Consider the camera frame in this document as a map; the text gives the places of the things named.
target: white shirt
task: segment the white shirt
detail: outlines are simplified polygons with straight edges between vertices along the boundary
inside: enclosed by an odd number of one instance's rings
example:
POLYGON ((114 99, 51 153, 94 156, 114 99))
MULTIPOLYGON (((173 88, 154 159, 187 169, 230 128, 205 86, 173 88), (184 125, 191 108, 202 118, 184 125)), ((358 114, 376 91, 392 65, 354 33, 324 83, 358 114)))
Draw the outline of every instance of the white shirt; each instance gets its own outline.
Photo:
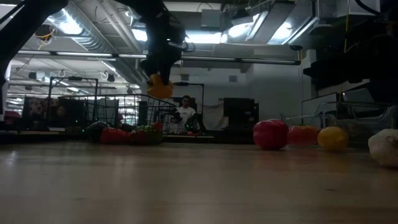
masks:
POLYGON ((188 108, 180 107, 177 109, 177 112, 180 113, 182 120, 178 124, 172 125, 172 132, 175 133, 185 131, 185 123, 188 121, 190 117, 192 117, 196 113, 196 111, 191 107, 188 108))

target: table surface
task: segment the table surface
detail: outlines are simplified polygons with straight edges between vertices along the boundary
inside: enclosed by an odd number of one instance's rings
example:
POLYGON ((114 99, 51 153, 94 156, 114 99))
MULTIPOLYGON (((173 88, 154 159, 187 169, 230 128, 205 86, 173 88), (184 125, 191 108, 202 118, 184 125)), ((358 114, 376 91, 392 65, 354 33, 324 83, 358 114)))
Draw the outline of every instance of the table surface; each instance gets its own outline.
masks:
POLYGON ((397 223, 398 170, 314 148, 2 145, 0 223, 397 223))

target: person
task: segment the person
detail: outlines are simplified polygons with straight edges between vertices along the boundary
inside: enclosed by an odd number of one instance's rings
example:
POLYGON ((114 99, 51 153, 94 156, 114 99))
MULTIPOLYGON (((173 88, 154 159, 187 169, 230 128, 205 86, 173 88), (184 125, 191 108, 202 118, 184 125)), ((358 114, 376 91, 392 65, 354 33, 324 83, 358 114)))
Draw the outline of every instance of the person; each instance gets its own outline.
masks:
POLYGON ((177 112, 180 113, 180 117, 182 119, 180 121, 177 119, 172 119, 172 123, 174 124, 172 126, 172 132, 175 132, 176 134, 186 133, 187 131, 185 130, 185 123, 189 118, 196 114, 196 111, 190 107, 190 100, 191 98, 187 95, 182 97, 182 106, 177 108, 177 112))

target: ductwork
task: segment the ductwork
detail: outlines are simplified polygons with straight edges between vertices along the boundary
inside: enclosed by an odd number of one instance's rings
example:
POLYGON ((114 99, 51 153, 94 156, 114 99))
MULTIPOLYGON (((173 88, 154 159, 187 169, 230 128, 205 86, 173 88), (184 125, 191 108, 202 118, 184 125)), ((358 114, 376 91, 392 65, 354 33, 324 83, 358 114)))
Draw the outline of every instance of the ductwork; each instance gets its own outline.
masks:
MULTIPOLYGON (((84 15, 84 13, 73 3, 61 11, 51 15, 48 19, 55 27, 69 35, 77 35, 72 39, 89 52, 117 53, 116 49, 105 39, 101 32, 84 15)), ((132 66, 123 59, 116 61, 102 61, 113 72, 122 76, 129 83, 142 83, 142 77, 132 66)))

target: wire basket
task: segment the wire basket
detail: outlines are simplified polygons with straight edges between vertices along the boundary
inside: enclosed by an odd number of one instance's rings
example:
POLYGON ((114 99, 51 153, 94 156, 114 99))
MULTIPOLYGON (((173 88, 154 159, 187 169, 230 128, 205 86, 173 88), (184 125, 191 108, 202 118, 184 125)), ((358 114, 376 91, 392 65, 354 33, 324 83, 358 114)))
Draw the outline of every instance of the wire basket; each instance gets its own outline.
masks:
POLYGON ((176 106, 142 95, 62 96, 69 107, 65 134, 106 144, 159 144, 170 132, 176 106))

